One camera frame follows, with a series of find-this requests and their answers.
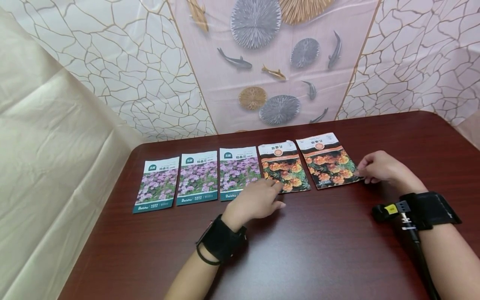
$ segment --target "gold lotus leaf illustration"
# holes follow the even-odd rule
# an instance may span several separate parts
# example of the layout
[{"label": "gold lotus leaf illustration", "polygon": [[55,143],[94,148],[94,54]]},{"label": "gold lotus leaf illustration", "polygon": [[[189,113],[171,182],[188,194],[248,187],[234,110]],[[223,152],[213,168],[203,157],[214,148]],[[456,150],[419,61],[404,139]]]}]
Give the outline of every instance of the gold lotus leaf illustration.
[{"label": "gold lotus leaf illustration", "polygon": [[323,13],[334,0],[279,0],[282,21],[289,25],[306,22]]},{"label": "gold lotus leaf illustration", "polygon": [[267,93],[257,86],[250,86],[239,94],[239,102],[242,107],[249,110],[256,110],[262,107],[267,100]]}]

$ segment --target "dark red table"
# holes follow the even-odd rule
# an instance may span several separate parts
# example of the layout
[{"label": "dark red table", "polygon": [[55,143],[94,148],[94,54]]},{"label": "dark red table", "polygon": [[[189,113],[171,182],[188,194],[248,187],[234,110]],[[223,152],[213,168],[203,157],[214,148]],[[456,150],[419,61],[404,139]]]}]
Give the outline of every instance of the dark red table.
[{"label": "dark red table", "polygon": [[[59,299],[163,299],[195,241],[227,205],[213,201],[133,215],[145,160],[326,132],[335,133],[356,163],[380,149],[404,162],[449,200],[464,221],[457,228],[480,253],[480,152],[440,117],[410,112],[137,147]],[[370,217],[384,192],[382,185],[353,183],[284,195],[284,210],[247,225],[248,248],[220,270],[207,299],[427,299],[396,231]]]}]

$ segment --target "left hand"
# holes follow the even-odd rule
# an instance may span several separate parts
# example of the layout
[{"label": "left hand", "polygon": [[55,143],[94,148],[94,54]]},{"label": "left hand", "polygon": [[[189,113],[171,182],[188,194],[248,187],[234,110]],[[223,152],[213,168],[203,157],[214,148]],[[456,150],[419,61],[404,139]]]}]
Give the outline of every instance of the left hand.
[{"label": "left hand", "polygon": [[237,232],[251,219],[261,219],[286,206],[275,198],[283,185],[273,180],[260,179],[248,184],[240,194],[227,205],[222,221]]}]

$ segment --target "hand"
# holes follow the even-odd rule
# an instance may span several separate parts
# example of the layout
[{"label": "hand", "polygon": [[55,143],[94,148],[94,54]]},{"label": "hand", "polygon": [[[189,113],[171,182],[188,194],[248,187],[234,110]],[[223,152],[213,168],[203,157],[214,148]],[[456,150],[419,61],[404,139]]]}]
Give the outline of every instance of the hand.
[{"label": "hand", "polygon": [[404,194],[428,191],[407,166],[385,151],[376,151],[366,155],[359,163],[355,175],[365,177],[367,184],[387,181]]},{"label": "hand", "polygon": [[261,219],[286,206],[275,198],[282,190],[281,183],[260,179],[248,184],[240,194],[228,204],[222,221],[237,232],[251,219]]}]

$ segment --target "gray lotus leaf illustration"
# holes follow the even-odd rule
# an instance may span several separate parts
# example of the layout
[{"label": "gray lotus leaf illustration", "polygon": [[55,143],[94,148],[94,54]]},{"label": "gray lotus leaf illustration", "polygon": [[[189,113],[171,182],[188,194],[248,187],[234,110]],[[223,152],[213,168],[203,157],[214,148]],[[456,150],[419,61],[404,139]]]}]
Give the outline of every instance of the gray lotus leaf illustration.
[{"label": "gray lotus leaf illustration", "polygon": [[230,18],[233,38],[247,49],[268,45],[281,24],[282,11],[277,0],[237,0]]},{"label": "gray lotus leaf illustration", "polygon": [[304,38],[293,48],[290,56],[290,64],[297,68],[303,68],[312,64],[318,57],[320,44],[313,38]]},{"label": "gray lotus leaf illustration", "polygon": [[300,101],[289,95],[278,95],[267,100],[260,109],[260,119],[268,125],[285,124],[300,112]]}]

